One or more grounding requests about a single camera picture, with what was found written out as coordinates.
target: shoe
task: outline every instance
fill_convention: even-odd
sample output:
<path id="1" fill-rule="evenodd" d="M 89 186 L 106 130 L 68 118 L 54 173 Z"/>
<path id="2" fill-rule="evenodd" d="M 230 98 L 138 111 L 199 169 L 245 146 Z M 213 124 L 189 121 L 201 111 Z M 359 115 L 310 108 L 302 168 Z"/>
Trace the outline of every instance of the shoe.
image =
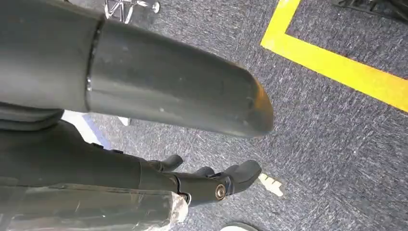
<path id="1" fill-rule="evenodd" d="M 226 227 L 223 227 L 220 231 L 258 231 L 254 227 L 251 227 L 244 223 L 231 223 Z"/>

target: yellow tape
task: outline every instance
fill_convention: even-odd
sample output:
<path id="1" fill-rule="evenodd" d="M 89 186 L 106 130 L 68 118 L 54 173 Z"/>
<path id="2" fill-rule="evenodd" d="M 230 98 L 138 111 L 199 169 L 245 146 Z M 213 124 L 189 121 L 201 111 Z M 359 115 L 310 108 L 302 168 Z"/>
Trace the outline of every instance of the yellow tape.
<path id="1" fill-rule="evenodd" d="M 286 35 L 300 0 L 280 0 L 261 46 L 408 112 L 408 81 Z"/>

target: black pipe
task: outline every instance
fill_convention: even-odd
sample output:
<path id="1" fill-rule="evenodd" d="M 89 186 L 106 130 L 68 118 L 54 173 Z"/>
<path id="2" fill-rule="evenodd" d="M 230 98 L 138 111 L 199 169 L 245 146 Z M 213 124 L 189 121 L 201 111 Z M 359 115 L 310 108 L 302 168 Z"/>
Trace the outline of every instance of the black pipe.
<path id="1" fill-rule="evenodd" d="M 0 100 L 243 137 L 272 129 L 267 94 L 212 54 L 53 0 L 6 1 Z"/>

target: clear plastic film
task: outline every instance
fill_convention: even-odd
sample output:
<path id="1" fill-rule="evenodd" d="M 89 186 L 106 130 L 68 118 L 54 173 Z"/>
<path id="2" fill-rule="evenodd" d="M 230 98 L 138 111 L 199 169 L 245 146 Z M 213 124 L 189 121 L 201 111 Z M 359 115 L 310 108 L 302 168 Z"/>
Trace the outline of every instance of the clear plastic film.
<path id="1" fill-rule="evenodd" d="M 187 203 L 173 192 L 24 187 L 0 178 L 0 231 L 167 231 L 187 213 Z"/>

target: white object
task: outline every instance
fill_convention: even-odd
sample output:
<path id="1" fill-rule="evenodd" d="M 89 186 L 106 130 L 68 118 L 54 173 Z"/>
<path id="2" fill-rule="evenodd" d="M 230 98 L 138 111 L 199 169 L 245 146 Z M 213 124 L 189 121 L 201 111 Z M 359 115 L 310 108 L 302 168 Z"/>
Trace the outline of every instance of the white object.
<path id="1" fill-rule="evenodd" d="M 96 143 L 96 144 L 101 145 L 98 138 L 95 136 L 92 129 L 89 127 L 88 123 L 85 121 L 83 115 L 84 113 L 66 110 L 63 114 L 62 119 L 68 123 L 73 124 L 78 129 L 79 133 L 81 133 L 81 136 L 85 140 L 85 142 Z"/>
<path id="2" fill-rule="evenodd" d="M 283 196 L 283 192 L 280 190 L 280 186 L 282 186 L 282 183 L 263 173 L 259 175 L 258 179 L 268 191 L 277 196 Z"/>
<path id="3" fill-rule="evenodd" d="M 243 223 L 232 223 L 223 227 L 220 231 L 258 231 L 254 227 L 251 227 Z"/>
<path id="4" fill-rule="evenodd" d="M 129 126 L 130 125 L 130 119 L 129 118 L 124 118 L 124 117 L 117 117 L 120 122 L 122 122 L 123 125 L 125 126 Z"/>

